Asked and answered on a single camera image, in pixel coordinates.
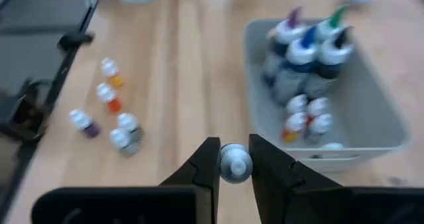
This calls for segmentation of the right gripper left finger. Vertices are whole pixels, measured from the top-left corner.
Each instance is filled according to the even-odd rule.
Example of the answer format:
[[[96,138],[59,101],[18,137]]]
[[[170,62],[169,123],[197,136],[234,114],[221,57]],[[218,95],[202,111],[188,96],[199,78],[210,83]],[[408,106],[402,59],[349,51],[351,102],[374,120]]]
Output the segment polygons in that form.
[[[221,142],[208,137],[157,186],[63,187],[41,195],[31,221],[49,223],[216,223]]]

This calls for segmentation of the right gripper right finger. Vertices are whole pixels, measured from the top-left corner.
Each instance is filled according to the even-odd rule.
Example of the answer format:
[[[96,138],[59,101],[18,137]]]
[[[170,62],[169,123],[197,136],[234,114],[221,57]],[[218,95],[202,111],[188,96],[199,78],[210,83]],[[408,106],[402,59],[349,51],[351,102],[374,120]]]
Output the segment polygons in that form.
[[[422,223],[423,189],[342,186],[260,135],[249,136],[262,223]]]

